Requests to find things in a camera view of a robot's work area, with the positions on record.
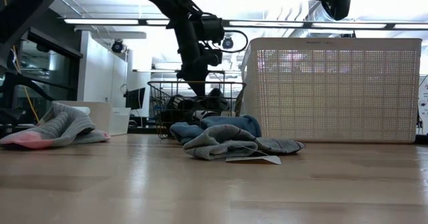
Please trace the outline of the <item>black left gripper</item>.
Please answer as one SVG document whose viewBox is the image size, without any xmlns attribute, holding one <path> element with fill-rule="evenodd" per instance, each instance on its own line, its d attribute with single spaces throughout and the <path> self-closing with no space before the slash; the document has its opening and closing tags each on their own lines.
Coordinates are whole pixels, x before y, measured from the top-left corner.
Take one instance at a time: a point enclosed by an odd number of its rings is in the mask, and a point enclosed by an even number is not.
<svg viewBox="0 0 428 224">
<path fill-rule="evenodd" d="M 201 20 L 179 18 L 173 21 L 173 29 L 181 57 L 178 79 L 191 81 L 191 89 L 197 96 L 205 96 L 207 64 L 204 64 L 199 42 L 205 39 L 205 27 Z"/>
</svg>

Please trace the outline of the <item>black wire basket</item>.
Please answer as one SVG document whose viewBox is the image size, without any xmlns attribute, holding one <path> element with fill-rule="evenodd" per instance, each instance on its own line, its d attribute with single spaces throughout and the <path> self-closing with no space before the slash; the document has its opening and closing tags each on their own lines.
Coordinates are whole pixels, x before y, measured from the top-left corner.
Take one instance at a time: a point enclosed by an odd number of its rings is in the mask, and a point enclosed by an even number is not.
<svg viewBox="0 0 428 224">
<path fill-rule="evenodd" d="M 175 80 L 175 81 L 151 81 L 148 83 L 150 86 L 150 109 L 154 116 L 154 126 L 158 137 L 161 139 L 172 138 L 170 127 L 176 122 L 167 122 L 163 120 L 163 112 L 165 106 L 168 104 L 169 99 L 174 95 L 182 95 L 184 97 L 198 97 L 200 103 L 203 105 L 203 99 L 213 89 L 219 88 L 224 97 L 229 100 L 231 104 L 231 111 L 214 111 L 218 116 L 238 117 L 241 115 L 241 106 L 243 102 L 243 93 L 246 84 L 243 82 L 225 82 L 214 81 L 205 82 L 205 96 L 197 96 L 191 89 L 191 81 Z M 196 123 L 202 119 L 193 117 L 192 122 Z"/>
</svg>

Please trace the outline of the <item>plain grey sock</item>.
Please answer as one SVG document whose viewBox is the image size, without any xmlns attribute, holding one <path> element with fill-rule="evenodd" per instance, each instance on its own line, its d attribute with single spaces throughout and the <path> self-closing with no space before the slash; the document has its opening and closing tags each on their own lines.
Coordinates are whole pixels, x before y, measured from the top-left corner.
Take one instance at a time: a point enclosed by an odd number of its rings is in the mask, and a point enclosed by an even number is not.
<svg viewBox="0 0 428 224">
<path fill-rule="evenodd" d="M 203 160 L 253 155 L 294 154 L 306 147 L 296 140 L 256 137 L 233 125 L 212 126 L 183 145 L 185 153 Z"/>
</svg>

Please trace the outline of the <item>ribbed grey pink sock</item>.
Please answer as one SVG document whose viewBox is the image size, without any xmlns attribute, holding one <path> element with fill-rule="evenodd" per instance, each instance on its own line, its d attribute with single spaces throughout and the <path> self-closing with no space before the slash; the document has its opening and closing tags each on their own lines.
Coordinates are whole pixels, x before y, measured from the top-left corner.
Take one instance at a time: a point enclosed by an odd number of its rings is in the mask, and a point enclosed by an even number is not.
<svg viewBox="0 0 428 224">
<path fill-rule="evenodd" d="M 108 140 L 110 135 L 98 130 L 87 113 L 54 102 L 36 126 L 0 139 L 0 147 L 35 150 Z"/>
</svg>

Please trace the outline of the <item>blue cloth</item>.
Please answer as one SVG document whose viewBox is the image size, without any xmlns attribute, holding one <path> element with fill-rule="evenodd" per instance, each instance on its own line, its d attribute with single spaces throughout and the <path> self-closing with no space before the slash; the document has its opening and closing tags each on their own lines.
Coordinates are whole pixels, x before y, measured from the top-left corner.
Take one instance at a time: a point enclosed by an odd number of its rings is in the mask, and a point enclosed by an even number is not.
<svg viewBox="0 0 428 224">
<path fill-rule="evenodd" d="M 246 130 L 255 137 L 262 137 L 259 122 L 248 115 L 242 117 L 209 116 L 193 124 L 177 122 L 170 127 L 170 132 L 180 144 L 185 144 L 201 135 L 208 127 L 225 124 Z"/>
</svg>

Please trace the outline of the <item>overhead light bar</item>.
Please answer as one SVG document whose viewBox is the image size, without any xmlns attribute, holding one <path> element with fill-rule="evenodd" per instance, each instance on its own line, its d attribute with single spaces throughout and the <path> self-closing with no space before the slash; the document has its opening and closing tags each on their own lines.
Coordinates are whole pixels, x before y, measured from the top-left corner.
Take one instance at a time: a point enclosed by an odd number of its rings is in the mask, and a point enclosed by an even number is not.
<svg viewBox="0 0 428 224">
<path fill-rule="evenodd" d="M 73 25 L 147 25 L 167 26 L 167 19 L 64 19 Z M 428 23 L 377 23 L 377 22 L 310 22 L 310 21 L 254 21 L 223 20 L 224 27 L 287 28 L 287 29 L 344 29 L 375 31 L 428 31 Z"/>
</svg>

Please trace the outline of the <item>black background monitor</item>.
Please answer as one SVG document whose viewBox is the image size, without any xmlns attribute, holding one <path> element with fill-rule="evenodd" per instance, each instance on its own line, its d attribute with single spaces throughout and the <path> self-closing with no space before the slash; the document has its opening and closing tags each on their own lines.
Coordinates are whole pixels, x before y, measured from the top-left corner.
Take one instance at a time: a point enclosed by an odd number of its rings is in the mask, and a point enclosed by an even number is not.
<svg viewBox="0 0 428 224">
<path fill-rule="evenodd" d="M 126 91 L 124 97 L 126 99 L 126 107 L 131 110 L 138 110 L 142 108 L 144 102 L 145 88 L 137 90 Z"/>
</svg>

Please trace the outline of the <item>white plastic laundry basket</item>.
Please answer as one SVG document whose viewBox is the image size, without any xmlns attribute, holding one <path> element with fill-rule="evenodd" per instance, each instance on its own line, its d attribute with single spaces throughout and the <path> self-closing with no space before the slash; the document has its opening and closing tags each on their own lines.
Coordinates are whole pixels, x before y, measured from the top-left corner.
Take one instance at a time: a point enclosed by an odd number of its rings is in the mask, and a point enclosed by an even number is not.
<svg viewBox="0 0 428 224">
<path fill-rule="evenodd" d="M 243 111 L 264 137 L 412 143 L 418 38 L 257 38 L 241 65 Z"/>
</svg>

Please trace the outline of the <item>translucent storage box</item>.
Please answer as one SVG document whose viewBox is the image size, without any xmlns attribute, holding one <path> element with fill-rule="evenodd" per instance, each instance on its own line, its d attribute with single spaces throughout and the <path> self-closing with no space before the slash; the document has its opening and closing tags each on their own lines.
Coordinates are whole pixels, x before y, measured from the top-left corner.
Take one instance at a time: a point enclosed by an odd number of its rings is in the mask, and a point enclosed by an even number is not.
<svg viewBox="0 0 428 224">
<path fill-rule="evenodd" d="M 109 124 L 109 135 L 127 134 L 131 108 L 113 108 Z"/>
</svg>

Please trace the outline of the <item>white paper tag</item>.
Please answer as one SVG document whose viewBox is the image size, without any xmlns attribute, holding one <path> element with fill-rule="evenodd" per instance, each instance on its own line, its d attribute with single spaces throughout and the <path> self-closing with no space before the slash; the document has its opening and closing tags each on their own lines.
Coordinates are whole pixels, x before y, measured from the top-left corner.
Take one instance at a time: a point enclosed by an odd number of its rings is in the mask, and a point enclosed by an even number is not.
<svg viewBox="0 0 428 224">
<path fill-rule="evenodd" d="M 278 156 L 229 157 L 226 158 L 225 161 L 247 164 L 282 164 L 281 159 Z"/>
</svg>

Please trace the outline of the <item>white panel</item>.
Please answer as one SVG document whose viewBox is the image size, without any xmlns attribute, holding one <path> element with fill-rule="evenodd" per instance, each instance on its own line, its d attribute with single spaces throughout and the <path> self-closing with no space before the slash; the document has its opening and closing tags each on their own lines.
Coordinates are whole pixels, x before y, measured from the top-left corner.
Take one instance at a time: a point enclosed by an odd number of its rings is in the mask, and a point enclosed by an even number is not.
<svg viewBox="0 0 428 224">
<path fill-rule="evenodd" d="M 428 135 L 428 75 L 425 75 L 419 83 L 419 130 L 421 134 Z"/>
</svg>

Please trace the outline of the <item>black framed glass partition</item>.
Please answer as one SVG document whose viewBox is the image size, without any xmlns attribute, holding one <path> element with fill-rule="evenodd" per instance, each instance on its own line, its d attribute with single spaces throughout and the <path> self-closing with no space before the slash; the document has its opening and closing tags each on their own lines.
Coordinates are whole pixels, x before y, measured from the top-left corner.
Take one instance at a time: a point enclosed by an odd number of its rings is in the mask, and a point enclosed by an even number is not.
<svg viewBox="0 0 428 224">
<path fill-rule="evenodd" d="M 25 77 L 54 100 L 77 99 L 80 52 L 35 28 L 29 30 L 19 50 Z"/>
</svg>

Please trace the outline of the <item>black left frame rails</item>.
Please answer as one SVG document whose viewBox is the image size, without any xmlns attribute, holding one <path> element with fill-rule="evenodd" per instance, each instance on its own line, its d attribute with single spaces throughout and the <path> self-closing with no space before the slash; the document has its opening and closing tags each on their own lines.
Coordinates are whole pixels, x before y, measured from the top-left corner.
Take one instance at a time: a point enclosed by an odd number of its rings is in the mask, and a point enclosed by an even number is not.
<svg viewBox="0 0 428 224">
<path fill-rule="evenodd" d="M 13 108 L 13 99 L 15 88 L 17 86 L 28 87 L 37 92 L 46 100 L 54 101 L 44 90 L 35 84 L 30 78 L 15 72 L 6 72 L 4 81 L 0 85 L 0 138 L 11 134 L 13 129 L 19 124 L 22 116 L 25 115 L 24 109 Z"/>
</svg>

